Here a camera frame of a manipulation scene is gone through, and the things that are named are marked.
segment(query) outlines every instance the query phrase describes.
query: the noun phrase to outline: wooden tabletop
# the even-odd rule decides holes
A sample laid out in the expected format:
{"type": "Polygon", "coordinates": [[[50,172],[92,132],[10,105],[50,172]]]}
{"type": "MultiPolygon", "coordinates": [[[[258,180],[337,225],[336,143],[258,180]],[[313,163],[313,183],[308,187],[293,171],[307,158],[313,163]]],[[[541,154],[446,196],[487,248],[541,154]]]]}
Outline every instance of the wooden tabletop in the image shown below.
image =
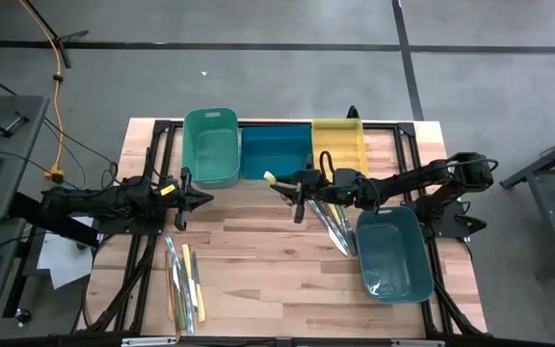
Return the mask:
{"type": "MultiPolygon", "coordinates": [[[[155,119],[131,119],[119,160],[119,178],[140,174],[155,119]]],[[[445,158],[440,125],[415,122],[422,164],[445,158]]],[[[180,171],[181,129],[175,134],[170,173],[180,171]]],[[[387,130],[365,130],[370,175],[398,173],[395,144],[387,130]]],[[[159,153],[163,152],[164,140],[159,153]]],[[[407,158],[409,145],[404,139],[407,158]]],[[[162,158],[157,158],[157,168],[162,158]]],[[[262,180],[241,179],[227,189],[209,190],[215,199],[188,216],[188,229],[177,231],[169,213],[165,234],[177,248],[189,244],[197,251],[207,320],[197,335],[424,337],[419,304],[388,305],[364,291],[355,257],[344,257],[311,211],[301,224],[275,191],[262,180]]],[[[396,205],[399,198],[386,205],[396,205]]],[[[349,208],[353,224],[360,211],[349,208]]],[[[87,302],[90,321],[108,306],[121,286],[130,243],[115,236],[100,250],[93,267],[87,302]]],[[[164,253],[159,237],[145,307],[143,334],[174,335],[167,316],[164,253]]],[[[452,239],[438,239],[447,291],[480,330],[485,320],[472,263],[466,248],[452,239]]],[[[126,326],[136,302],[132,294],[126,326]]],[[[432,298],[440,329],[436,297],[432,298]]]]}

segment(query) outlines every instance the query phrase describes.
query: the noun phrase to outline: plastic bin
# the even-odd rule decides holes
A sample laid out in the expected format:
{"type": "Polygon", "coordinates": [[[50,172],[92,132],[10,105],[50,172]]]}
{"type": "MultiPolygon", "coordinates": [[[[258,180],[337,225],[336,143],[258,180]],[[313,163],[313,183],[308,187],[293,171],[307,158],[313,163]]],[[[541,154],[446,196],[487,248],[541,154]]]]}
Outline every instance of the plastic bin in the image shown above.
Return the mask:
{"type": "Polygon", "coordinates": [[[192,111],[183,121],[182,166],[200,188],[225,188],[239,179],[237,115],[227,108],[192,111]]]}
{"type": "MultiPolygon", "coordinates": [[[[312,146],[314,168],[320,169],[320,153],[327,150],[334,168],[355,169],[369,176],[361,120],[313,120],[312,146]]],[[[327,161],[325,165],[328,179],[333,181],[327,161]]]]}
{"type": "Polygon", "coordinates": [[[420,303],[434,291],[421,227],[405,207],[364,211],[357,220],[363,283],[374,299],[388,304],[420,303]]]}
{"type": "Polygon", "coordinates": [[[311,132],[305,126],[247,127],[241,132],[241,172],[247,179],[263,179],[301,170],[312,152],[311,132]]]}

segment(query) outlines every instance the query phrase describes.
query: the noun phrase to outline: concrete floor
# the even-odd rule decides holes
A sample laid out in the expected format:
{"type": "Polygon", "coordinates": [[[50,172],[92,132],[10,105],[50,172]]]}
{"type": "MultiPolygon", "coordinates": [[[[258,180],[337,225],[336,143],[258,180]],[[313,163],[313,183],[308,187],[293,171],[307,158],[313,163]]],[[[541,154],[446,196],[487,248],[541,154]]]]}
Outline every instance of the concrete floor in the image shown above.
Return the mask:
{"type": "MultiPolygon", "coordinates": [[[[554,0],[402,3],[411,44],[555,45],[554,0]]],[[[35,5],[60,34],[89,29],[91,40],[398,42],[390,0],[35,5]]],[[[0,39],[42,36],[18,4],[0,0],[0,39]]],[[[231,107],[241,118],[342,118],[355,104],[368,120],[412,119],[400,53],[73,50],[70,57],[61,96],[64,128],[111,158],[119,157],[129,118],[184,116],[203,107],[231,107]]],[[[412,59],[425,120],[441,122],[449,153],[476,150],[499,160],[494,174],[500,180],[555,144],[555,55],[412,59]]],[[[18,93],[52,95],[54,69],[50,50],[0,48],[0,81],[18,93]]],[[[54,120],[52,109],[48,117],[54,120]]],[[[104,162],[71,147],[88,186],[98,186],[104,162]]],[[[54,137],[44,130],[32,158],[50,166],[55,151],[54,137]]],[[[80,184],[67,155],[64,167],[80,184]]],[[[38,197],[47,187],[41,172],[29,167],[21,190],[38,197]]],[[[529,190],[517,186],[508,193],[495,185],[466,198],[473,202],[470,214],[489,223],[471,244],[489,331],[555,342],[555,282],[534,279],[535,271],[555,263],[554,243],[529,190]]],[[[33,283],[23,301],[35,321],[22,330],[4,324],[0,337],[69,332],[81,285],[54,292],[47,281],[33,283]]]]}

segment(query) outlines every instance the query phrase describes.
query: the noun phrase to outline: white paper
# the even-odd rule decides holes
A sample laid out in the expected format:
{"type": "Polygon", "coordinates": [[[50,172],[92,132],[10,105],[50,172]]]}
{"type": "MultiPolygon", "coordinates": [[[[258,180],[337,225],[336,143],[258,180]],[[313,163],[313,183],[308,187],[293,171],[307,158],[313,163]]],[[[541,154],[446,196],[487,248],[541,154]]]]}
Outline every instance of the white paper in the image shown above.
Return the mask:
{"type": "MultiPolygon", "coordinates": [[[[74,217],[88,227],[93,218],[74,217]]],[[[38,269],[50,270],[53,288],[57,289],[74,280],[78,280],[92,272],[93,257],[89,247],[79,250],[76,242],[57,234],[47,233],[44,236],[42,250],[38,258],[38,269]]]]}

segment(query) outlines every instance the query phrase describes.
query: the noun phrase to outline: blue plastic bin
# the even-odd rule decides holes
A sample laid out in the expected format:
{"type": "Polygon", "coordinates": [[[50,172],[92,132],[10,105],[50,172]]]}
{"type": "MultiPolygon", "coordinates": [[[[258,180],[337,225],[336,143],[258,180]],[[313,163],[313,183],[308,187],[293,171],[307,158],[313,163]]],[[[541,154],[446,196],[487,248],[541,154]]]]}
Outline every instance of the blue plastic bin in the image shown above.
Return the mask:
{"type": "Polygon", "coordinates": [[[241,172],[247,179],[292,174],[312,152],[311,130],[304,126],[247,127],[241,132],[241,172]]]}
{"type": "Polygon", "coordinates": [[[388,304],[420,303],[434,291],[421,227],[405,207],[364,211],[357,220],[363,283],[374,299],[388,304]]]}
{"type": "Polygon", "coordinates": [[[182,166],[200,188],[225,188],[239,180],[239,125],[227,108],[192,111],[183,121],[182,166]]]}

